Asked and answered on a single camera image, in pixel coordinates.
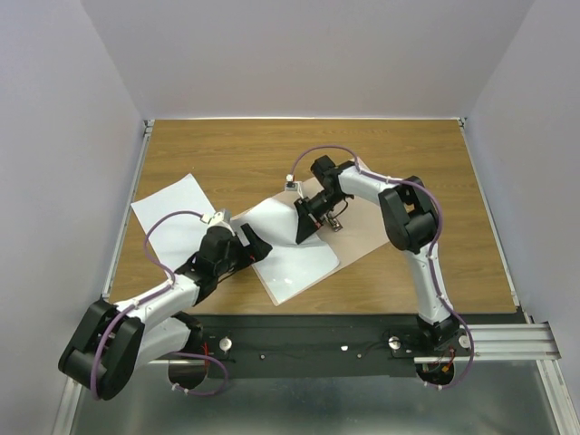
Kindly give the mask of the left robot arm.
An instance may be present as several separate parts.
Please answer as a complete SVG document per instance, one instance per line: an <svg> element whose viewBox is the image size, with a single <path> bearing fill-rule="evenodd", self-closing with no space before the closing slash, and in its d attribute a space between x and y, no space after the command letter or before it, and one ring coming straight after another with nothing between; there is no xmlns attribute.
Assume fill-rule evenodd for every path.
<svg viewBox="0 0 580 435"><path fill-rule="evenodd" d="M198 251L166 281L112 304L100 298L84 313L58 362L60 372L110 400L134 371L160 356L209 357L203 326L187 309L206 300L220 281L268 257L272 246L251 226L210 227Z"/></svg>

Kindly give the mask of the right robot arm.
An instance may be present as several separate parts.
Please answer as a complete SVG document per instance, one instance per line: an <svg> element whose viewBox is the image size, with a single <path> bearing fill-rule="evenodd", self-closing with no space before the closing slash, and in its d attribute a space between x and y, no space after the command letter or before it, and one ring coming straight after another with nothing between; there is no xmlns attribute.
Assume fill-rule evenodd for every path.
<svg viewBox="0 0 580 435"><path fill-rule="evenodd" d="M310 171L322 190L313 198L295 201L296 244L320 229L334 207L348 198L362 198L379 206L387 238L409 263L418 301L419 348L435 355L465 335L467 348L472 350L472 333L454 310L440 269L440 204L421 179L376 174L362 169L357 159L337 165L326 155L316 159Z"/></svg>

